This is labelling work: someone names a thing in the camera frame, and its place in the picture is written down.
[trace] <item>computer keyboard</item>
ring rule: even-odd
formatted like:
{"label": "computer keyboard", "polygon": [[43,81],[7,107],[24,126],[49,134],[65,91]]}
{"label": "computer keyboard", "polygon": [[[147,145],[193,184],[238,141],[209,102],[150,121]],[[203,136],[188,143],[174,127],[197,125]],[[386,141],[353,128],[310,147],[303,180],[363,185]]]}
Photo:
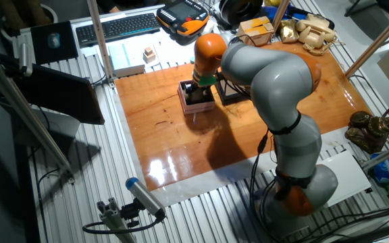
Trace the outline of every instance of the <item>computer keyboard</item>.
{"label": "computer keyboard", "polygon": [[[160,30],[159,22],[153,13],[125,17],[101,25],[107,42]],[[80,47],[89,47],[98,42],[93,25],[77,27],[76,34]]]}

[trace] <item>blue object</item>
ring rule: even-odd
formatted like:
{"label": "blue object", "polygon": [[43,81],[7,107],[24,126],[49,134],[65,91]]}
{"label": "blue object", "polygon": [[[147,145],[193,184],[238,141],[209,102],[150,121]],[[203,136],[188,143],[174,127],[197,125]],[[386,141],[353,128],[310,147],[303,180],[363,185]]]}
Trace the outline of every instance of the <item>blue object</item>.
{"label": "blue object", "polygon": [[[380,153],[374,153],[371,155],[371,158],[376,158],[379,155]],[[375,179],[379,183],[389,183],[389,159],[377,164],[373,170],[375,173]]]}
{"label": "blue object", "polygon": [[47,37],[47,46],[50,49],[57,49],[61,46],[58,33],[52,33]]}
{"label": "blue object", "polygon": [[[266,16],[270,21],[273,21],[274,17],[276,16],[278,7],[273,6],[264,6],[261,8],[261,11],[259,11],[259,17]],[[305,17],[307,16],[309,12],[297,9],[294,6],[291,6],[289,3],[288,8],[284,12],[283,20],[291,20],[291,19],[297,19],[297,20],[305,20]]]}
{"label": "blue object", "polygon": [[130,32],[125,32],[125,33],[122,33],[120,34],[120,36],[124,36],[126,34],[134,34],[134,33],[137,33],[137,32],[142,32],[142,31],[146,31],[146,30],[152,30],[153,27],[150,27],[150,28],[143,28],[141,30],[135,30],[135,31],[130,31]]}
{"label": "blue object", "polygon": [[139,181],[138,178],[130,178],[130,179],[128,179],[126,181],[127,190],[130,190],[130,188],[138,181]]}

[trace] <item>glossy wooden surface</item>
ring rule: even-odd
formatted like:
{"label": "glossy wooden surface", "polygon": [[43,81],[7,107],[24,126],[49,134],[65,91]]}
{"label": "glossy wooden surface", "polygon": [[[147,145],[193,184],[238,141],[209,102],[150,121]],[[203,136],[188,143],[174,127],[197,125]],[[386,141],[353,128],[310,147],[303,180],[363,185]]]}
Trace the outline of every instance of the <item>glossy wooden surface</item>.
{"label": "glossy wooden surface", "polygon": [[[264,48],[310,56],[300,43]],[[330,53],[314,58],[321,64],[321,82],[298,109],[323,134],[347,126],[352,113],[368,108]],[[177,87],[192,71],[187,64],[115,81],[149,190],[255,156],[266,132],[250,101],[224,107],[214,87],[213,111],[196,114],[195,122],[193,115],[184,116]],[[264,152],[270,150],[268,142]]]}

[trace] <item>pink box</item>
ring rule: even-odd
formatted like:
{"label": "pink box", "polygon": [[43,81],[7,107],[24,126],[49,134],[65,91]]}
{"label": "pink box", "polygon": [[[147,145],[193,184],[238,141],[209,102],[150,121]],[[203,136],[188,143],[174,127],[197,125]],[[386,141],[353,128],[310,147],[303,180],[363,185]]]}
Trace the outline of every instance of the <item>pink box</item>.
{"label": "pink box", "polygon": [[192,82],[191,80],[180,81],[180,85],[178,85],[178,96],[180,97],[182,111],[184,112],[184,115],[198,113],[202,111],[211,111],[212,109],[214,109],[215,107],[214,97],[213,97],[213,101],[194,104],[194,105],[186,104],[186,99],[184,98],[184,93],[182,92],[182,85],[191,82]]}

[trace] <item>monitor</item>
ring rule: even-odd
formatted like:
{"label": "monitor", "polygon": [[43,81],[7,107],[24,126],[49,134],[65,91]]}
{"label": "monitor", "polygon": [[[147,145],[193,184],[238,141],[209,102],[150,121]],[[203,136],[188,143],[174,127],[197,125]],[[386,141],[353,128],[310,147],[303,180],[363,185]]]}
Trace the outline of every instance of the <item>monitor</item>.
{"label": "monitor", "polygon": [[[19,59],[0,54],[0,60],[6,67],[19,68]],[[14,82],[31,104],[70,115],[82,123],[105,123],[87,79],[33,64],[30,77],[14,78]]]}

